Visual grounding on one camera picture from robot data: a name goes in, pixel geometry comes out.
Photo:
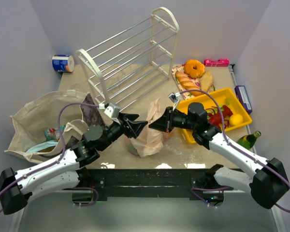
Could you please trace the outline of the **translucent orange plastic bag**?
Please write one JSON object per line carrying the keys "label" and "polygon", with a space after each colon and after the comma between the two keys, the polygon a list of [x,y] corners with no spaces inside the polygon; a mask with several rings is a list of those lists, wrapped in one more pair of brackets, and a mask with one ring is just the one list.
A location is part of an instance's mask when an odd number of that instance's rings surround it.
{"label": "translucent orange plastic bag", "polygon": [[130,153],[143,158],[157,154],[162,150],[164,142],[171,137],[172,132],[161,132],[148,127],[162,114],[160,98],[157,98],[149,105],[146,117],[148,124],[139,136],[136,139],[124,137],[126,148]]}

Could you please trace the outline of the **green red snack packet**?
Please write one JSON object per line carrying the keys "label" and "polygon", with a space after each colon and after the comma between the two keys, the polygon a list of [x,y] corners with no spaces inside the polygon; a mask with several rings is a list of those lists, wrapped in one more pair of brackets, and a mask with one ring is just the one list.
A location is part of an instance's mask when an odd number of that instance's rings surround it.
{"label": "green red snack packet", "polygon": [[50,128],[44,130],[44,136],[46,141],[56,141],[58,142],[60,139],[60,131],[64,131],[65,126],[61,126],[60,128]]}

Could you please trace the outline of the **blue brown chips bag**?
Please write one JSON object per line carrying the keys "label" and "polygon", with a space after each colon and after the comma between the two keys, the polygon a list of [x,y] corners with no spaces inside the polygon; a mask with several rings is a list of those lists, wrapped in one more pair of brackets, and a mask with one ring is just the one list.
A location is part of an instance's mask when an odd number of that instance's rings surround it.
{"label": "blue brown chips bag", "polygon": [[56,145],[58,144],[57,141],[51,140],[51,141],[46,141],[44,143],[35,145],[33,147],[31,147],[30,149],[28,149],[26,152],[27,153],[46,153],[46,152],[51,152]]}

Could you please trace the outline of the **cream canvas tote bag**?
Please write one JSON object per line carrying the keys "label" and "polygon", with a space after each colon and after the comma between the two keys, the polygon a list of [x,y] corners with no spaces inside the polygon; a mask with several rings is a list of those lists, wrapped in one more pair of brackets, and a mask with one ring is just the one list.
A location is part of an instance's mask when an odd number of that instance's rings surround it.
{"label": "cream canvas tote bag", "polygon": [[[82,139],[90,126],[106,127],[89,93],[75,90],[55,91],[27,103],[11,117],[15,134],[6,153],[41,163],[59,155]],[[44,131],[65,126],[63,138],[51,152],[27,153],[31,147],[46,142]]]}

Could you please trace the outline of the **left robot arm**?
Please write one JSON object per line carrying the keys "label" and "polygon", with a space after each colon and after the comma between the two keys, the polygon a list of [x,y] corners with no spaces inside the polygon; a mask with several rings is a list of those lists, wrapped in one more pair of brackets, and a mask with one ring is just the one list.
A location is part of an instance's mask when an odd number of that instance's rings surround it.
{"label": "left robot arm", "polygon": [[108,127],[92,125],[77,142],[62,154],[27,169],[12,168],[0,174],[0,204],[5,215],[13,214],[30,201],[48,193],[79,186],[79,172],[97,160],[121,135],[137,138],[147,121],[138,121],[138,114],[120,113]]}

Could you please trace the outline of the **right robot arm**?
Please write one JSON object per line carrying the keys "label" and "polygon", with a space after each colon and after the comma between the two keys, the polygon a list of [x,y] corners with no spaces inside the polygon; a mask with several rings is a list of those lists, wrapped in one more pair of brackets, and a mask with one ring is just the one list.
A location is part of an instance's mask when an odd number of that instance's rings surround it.
{"label": "right robot arm", "polygon": [[173,128],[191,130],[196,143],[224,156],[248,176],[251,181],[247,184],[248,192],[263,208],[272,208],[290,189],[280,160],[258,156],[224,135],[221,129],[208,122],[201,103],[191,103],[186,114],[167,107],[149,127],[162,132],[170,132]]}

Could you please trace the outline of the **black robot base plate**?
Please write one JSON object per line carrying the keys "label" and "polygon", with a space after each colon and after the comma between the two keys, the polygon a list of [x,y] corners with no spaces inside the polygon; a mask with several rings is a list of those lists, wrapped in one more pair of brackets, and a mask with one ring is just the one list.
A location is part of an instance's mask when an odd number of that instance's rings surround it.
{"label": "black robot base plate", "polygon": [[86,204],[111,197],[204,198],[220,206],[224,190],[212,173],[210,169],[87,169],[82,172],[82,189],[72,192],[72,200]]}

